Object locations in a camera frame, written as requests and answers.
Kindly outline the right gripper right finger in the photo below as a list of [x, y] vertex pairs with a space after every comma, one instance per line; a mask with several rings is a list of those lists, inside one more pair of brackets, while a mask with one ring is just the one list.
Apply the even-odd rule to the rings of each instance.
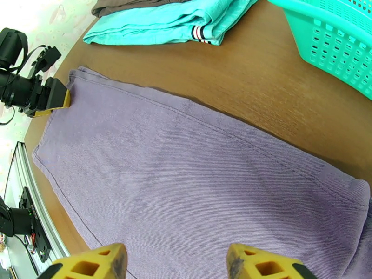
[[229, 279], [315, 279], [299, 260], [244, 244], [230, 244], [226, 255]]

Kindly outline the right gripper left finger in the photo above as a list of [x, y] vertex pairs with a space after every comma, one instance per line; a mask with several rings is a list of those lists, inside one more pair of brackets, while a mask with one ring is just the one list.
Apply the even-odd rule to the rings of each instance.
[[55, 260], [39, 279], [124, 279], [128, 255], [122, 243], [114, 243]]

